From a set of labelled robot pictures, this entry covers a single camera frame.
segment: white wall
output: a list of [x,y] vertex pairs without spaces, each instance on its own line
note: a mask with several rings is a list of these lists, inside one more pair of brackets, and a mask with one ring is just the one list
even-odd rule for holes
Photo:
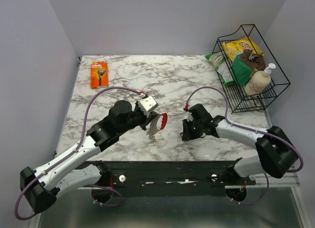
[[300,150],[298,173],[304,201],[315,226],[315,0],[286,0],[265,40],[292,85],[270,106],[272,123],[281,126]]
[[78,59],[48,0],[0,0],[0,20],[0,227],[23,228],[19,173],[53,158]]
[[265,33],[284,0],[49,0],[74,49],[93,54],[207,54],[218,36]]

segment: white cable clip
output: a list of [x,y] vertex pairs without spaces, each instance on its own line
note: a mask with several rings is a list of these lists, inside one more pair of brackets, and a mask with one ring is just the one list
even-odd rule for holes
[[146,93],[144,91],[141,91],[139,97],[140,98],[145,98],[145,96],[146,96]]

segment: wire basket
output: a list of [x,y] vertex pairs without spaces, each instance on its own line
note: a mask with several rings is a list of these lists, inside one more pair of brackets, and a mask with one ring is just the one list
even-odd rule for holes
[[253,41],[255,41],[259,48],[264,52],[266,66],[268,66],[269,63],[274,63],[276,65],[276,69],[271,73],[271,82],[264,91],[260,94],[251,96],[248,96],[245,93],[245,86],[239,85],[236,78],[234,79],[234,84],[228,86],[224,85],[224,81],[218,73],[223,90],[232,109],[232,113],[265,110],[291,84],[254,24],[241,25],[234,33],[218,37],[212,54],[222,52],[227,67],[229,68],[231,75],[234,76],[232,60],[224,52],[222,44],[224,42],[233,42],[244,37],[250,37]]

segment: marble countertop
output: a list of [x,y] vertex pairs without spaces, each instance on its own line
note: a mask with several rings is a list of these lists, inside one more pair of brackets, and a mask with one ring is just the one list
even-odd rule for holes
[[[234,160],[257,154],[254,149],[228,139],[206,137],[183,142],[180,137],[185,102],[201,86],[222,89],[217,73],[204,56],[83,56],[75,82],[57,155],[80,138],[84,113],[90,99],[100,90],[90,87],[91,62],[106,61],[109,85],[144,90],[159,103],[158,113],[168,113],[168,123],[152,141],[140,127],[125,133],[120,141],[91,160],[106,161],[209,161]],[[87,129],[103,119],[118,100],[131,103],[138,97],[126,91],[113,90],[100,95],[90,108]],[[201,103],[212,116],[223,115],[225,104],[219,93],[205,89],[197,92],[190,106]],[[263,111],[229,114],[231,120],[254,127],[268,126]]]

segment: bag of chips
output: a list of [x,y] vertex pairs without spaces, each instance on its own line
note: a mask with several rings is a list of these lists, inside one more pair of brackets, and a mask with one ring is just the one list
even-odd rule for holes
[[225,85],[234,84],[234,79],[221,52],[207,55],[206,59],[213,64],[216,71],[222,76]]
[[245,49],[252,50],[254,54],[262,54],[262,56],[264,56],[264,53],[260,50],[258,45],[251,38],[248,39],[247,37],[233,42],[223,43],[222,46],[223,50],[232,61],[234,61],[234,58],[237,54],[244,51]]

